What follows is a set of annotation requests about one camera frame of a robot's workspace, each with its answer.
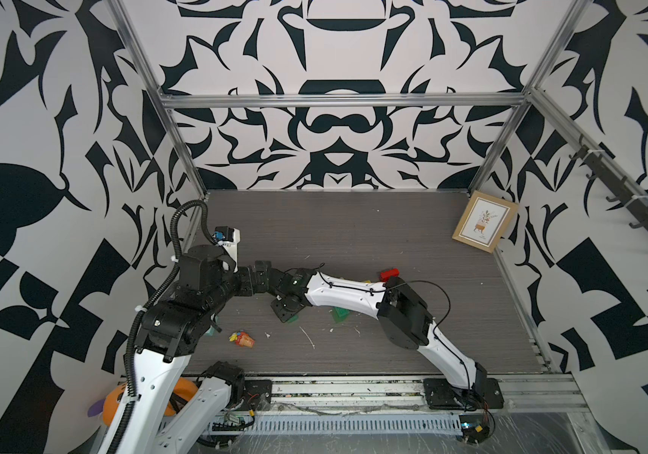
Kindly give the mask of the dark green long lego brick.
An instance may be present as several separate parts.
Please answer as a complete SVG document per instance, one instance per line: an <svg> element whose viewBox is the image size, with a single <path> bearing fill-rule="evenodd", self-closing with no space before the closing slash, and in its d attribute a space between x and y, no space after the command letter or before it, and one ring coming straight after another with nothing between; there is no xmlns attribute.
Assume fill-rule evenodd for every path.
<svg viewBox="0 0 648 454"><path fill-rule="evenodd" d="M335 323L343 323L350 316L350 312L345 308L333 308L332 317Z"/></svg>

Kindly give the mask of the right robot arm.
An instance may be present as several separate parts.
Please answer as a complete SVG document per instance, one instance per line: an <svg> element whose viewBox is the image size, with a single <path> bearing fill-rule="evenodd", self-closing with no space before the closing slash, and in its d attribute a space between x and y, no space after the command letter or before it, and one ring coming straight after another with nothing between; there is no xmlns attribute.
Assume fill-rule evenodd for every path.
<svg viewBox="0 0 648 454"><path fill-rule="evenodd" d="M267 261L256 262L242 274L242 293L271 295L271 308L281 322L289 322L305 308L341 308L364 314L380 323L392 344L416 351L433 364L466 406L482 408L488 402L487 370L447 339L428 304L401 277L355 282L320 269L281 271Z"/></svg>

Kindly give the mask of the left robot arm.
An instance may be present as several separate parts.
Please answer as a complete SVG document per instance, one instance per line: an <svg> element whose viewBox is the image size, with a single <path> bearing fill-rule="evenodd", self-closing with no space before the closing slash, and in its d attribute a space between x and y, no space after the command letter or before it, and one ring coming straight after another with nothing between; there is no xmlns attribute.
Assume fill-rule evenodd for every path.
<svg viewBox="0 0 648 454"><path fill-rule="evenodd" d="M99 448L102 453L186 453L222 410L243 401L243 370L218 361L173 419L163 420L199 341L218 328L216 315L231 298L268 289L265 274L238 266L233 229L208 234L207 244L183 251L178 224L192 208L208 214L203 200L186 202L174 212L173 270L136 309L124 355L126 387Z"/></svg>

